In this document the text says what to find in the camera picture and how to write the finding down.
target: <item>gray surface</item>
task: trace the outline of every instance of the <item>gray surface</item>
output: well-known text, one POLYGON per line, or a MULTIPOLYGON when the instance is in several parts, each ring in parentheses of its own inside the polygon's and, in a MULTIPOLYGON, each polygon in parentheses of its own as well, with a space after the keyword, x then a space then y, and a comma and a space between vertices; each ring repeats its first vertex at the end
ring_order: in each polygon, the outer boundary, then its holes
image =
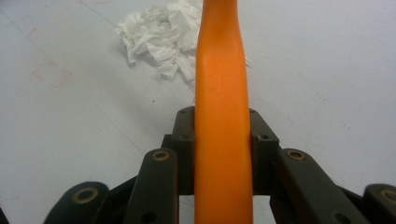
MULTIPOLYGON (((136 175, 194 94, 128 66, 114 24, 162 1, 0 1, 0 206, 41 223, 74 185, 136 175)), ((240 1, 250 107, 341 186, 396 185, 396 3, 240 1)), ((255 198, 255 223, 271 223, 255 198)), ((192 223, 182 197, 180 223, 192 223)))

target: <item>white floor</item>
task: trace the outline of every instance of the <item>white floor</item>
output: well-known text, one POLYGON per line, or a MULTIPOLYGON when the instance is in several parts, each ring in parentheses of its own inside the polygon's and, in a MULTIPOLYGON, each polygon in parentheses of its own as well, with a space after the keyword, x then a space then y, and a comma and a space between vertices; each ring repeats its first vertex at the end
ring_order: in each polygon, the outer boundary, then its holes
MULTIPOLYGON (((12 224, 42 223, 64 192, 111 189, 193 104, 181 77, 127 64, 114 25, 164 0, 0 0, 0 206, 12 224)), ((396 3, 240 1, 250 107, 282 147, 310 153, 362 194, 396 185, 396 3)), ((255 223, 274 223, 255 199, 255 223)), ((182 197, 180 223, 193 222, 182 197)))

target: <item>orange plastic strip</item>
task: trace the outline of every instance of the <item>orange plastic strip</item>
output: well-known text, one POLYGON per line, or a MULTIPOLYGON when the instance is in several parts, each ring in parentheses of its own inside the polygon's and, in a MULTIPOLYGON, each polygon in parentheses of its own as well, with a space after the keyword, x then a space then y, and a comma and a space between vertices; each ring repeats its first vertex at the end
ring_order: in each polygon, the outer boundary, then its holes
POLYGON ((245 53, 236 0, 204 0, 196 61, 195 223, 253 223, 245 53))

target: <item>crumpled tissue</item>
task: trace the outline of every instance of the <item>crumpled tissue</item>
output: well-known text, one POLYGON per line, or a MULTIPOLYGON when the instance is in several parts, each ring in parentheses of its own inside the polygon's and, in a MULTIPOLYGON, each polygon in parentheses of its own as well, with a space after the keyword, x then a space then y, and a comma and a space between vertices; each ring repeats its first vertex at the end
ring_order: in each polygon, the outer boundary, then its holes
POLYGON ((203 0, 172 0, 142 12, 133 12, 119 23, 130 64, 148 52, 157 62, 161 77, 172 80, 177 72, 195 79, 195 53, 201 25, 203 0))

